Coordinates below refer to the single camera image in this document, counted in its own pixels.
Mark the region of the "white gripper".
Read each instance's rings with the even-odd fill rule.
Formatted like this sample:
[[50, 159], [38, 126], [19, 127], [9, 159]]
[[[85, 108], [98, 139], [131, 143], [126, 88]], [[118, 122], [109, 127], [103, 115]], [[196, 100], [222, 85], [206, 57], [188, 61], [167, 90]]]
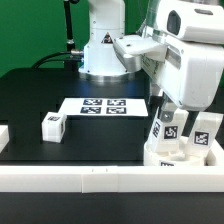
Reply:
[[166, 94], [159, 108], [159, 119], [171, 122], [177, 107], [206, 110], [213, 102], [224, 70], [224, 48], [158, 35], [152, 28], [145, 28], [142, 37], [167, 47], [163, 62], [147, 54], [142, 58], [143, 70]]

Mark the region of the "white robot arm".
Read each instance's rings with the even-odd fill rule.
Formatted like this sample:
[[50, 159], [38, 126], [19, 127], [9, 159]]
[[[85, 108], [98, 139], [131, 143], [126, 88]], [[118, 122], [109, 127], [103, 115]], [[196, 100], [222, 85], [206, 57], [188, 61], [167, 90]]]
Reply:
[[204, 111], [224, 72], [224, 7], [217, 0], [148, 0], [141, 28], [124, 33], [124, 0], [88, 0], [90, 37], [79, 72], [96, 80], [144, 70], [166, 100], [160, 115]]

